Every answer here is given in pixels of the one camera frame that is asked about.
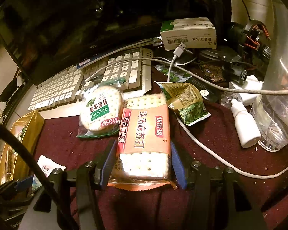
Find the round cracker green pack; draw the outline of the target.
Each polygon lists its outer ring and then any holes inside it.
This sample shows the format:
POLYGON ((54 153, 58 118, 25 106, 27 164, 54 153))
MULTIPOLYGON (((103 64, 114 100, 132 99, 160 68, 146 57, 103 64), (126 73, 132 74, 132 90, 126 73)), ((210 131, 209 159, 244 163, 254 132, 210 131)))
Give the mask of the round cracker green pack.
POLYGON ((102 138, 118 133, 124 99, 116 85, 98 85, 83 92, 78 138, 102 138))

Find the small white sachet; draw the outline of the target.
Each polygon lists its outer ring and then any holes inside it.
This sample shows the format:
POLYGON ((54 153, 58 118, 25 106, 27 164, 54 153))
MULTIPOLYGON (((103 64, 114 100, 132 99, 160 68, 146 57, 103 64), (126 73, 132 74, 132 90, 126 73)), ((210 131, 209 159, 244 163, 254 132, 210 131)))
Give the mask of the small white sachet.
MULTIPOLYGON (((63 171, 66 169, 65 166, 59 165, 58 163, 52 161, 50 158, 47 158, 44 155, 41 155, 38 158, 37 164, 41 168, 41 170, 43 171, 43 173, 45 174, 46 177, 48 177, 51 174, 51 172, 56 168, 60 168, 63 171)), ((35 189, 39 188, 40 186, 41 186, 40 181, 34 175, 33 181, 32 181, 32 189, 35 190, 35 189)))

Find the white dropper bottle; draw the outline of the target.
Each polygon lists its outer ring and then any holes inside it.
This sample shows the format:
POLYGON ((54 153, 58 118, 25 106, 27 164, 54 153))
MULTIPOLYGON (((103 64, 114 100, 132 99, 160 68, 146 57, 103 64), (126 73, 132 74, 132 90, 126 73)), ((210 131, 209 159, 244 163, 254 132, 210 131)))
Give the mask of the white dropper bottle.
POLYGON ((247 111, 243 103, 232 99, 231 111, 235 119, 235 128, 239 137, 241 147, 254 146, 261 138, 259 128, 253 116, 247 111))

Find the cardboard box tray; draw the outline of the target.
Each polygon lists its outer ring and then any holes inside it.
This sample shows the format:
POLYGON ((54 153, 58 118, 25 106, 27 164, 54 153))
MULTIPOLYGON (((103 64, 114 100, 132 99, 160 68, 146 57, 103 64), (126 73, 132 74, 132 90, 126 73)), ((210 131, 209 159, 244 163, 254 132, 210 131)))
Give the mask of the cardboard box tray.
POLYGON ((33 110, 15 121, 10 129, 14 140, 4 144, 0 159, 0 186, 29 176, 29 165, 23 154, 33 155, 44 125, 44 118, 33 110))

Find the clear plastic bag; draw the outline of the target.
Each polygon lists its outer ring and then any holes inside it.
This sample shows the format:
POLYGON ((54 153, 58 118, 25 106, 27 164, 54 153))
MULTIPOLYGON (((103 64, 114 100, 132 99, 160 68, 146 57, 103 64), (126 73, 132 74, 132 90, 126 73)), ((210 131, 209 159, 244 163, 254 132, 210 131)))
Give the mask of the clear plastic bag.
MULTIPOLYGON (((288 9, 280 0, 272 0, 272 4, 272 50, 262 88, 288 91, 288 9)), ((288 96, 259 95, 251 114, 261 133, 261 147, 277 152, 288 144, 288 96)))

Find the olive green peas bag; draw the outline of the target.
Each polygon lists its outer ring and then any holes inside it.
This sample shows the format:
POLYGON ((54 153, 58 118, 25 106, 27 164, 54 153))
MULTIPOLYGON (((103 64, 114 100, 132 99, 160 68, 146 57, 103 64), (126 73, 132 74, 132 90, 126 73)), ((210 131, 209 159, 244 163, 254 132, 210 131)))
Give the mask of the olive green peas bag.
POLYGON ((187 126, 210 117, 199 90, 191 83, 157 82, 167 106, 178 114, 187 126))

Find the white computer keyboard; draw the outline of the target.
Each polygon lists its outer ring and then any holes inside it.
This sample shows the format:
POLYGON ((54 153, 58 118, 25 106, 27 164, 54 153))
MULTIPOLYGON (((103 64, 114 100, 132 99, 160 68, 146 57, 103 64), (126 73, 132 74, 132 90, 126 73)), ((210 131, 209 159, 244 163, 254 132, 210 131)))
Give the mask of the white computer keyboard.
POLYGON ((43 81, 28 105, 45 119, 79 115, 78 107, 85 90, 100 83, 122 81, 125 99, 141 97, 152 89, 153 51, 134 48, 105 57, 86 67, 71 66, 43 81))

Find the black frying pan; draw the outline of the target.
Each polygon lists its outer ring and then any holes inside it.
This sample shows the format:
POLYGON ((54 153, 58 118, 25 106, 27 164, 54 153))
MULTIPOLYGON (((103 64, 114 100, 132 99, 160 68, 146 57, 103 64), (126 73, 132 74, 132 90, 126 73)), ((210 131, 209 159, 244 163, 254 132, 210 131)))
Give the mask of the black frying pan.
POLYGON ((20 69, 17 68, 16 73, 14 74, 13 80, 10 81, 10 83, 6 86, 6 88, 3 90, 3 92, 0 95, 0 102, 7 102, 8 99, 11 98, 13 93, 17 89, 17 77, 20 73, 20 69))

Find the white power adapter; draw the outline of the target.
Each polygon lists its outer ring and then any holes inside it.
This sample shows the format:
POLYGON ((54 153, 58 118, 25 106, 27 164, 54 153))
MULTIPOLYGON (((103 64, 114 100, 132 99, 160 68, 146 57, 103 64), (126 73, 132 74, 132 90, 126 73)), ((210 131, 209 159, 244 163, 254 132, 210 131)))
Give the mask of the white power adapter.
MULTIPOLYGON (((233 81, 229 83, 229 88, 236 90, 261 90, 262 86, 263 82, 259 81, 254 75, 247 76, 243 85, 238 85, 233 81)), ((234 93, 234 95, 237 96, 237 100, 242 102, 244 106, 252 105, 257 97, 257 94, 234 93)))

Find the black computer monitor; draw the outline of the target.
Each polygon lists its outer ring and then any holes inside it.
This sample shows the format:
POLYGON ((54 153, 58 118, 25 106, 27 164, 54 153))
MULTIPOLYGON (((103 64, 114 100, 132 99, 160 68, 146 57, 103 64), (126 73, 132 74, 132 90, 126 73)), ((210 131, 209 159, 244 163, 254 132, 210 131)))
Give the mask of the black computer monitor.
POLYGON ((38 85, 86 58, 157 37, 164 21, 231 20, 231 0, 0 0, 0 39, 38 85))

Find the white green medicine box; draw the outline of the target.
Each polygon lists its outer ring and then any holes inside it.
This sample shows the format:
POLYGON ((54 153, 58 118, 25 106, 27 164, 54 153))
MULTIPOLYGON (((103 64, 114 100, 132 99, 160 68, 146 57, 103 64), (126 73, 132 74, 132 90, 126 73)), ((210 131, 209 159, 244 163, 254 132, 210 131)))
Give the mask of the white green medicine box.
POLYGON ((174 50, 181 43, 189 49, 216 49, 216 30, 208 18, 164 21, 160 35, 166 50, 174 50))

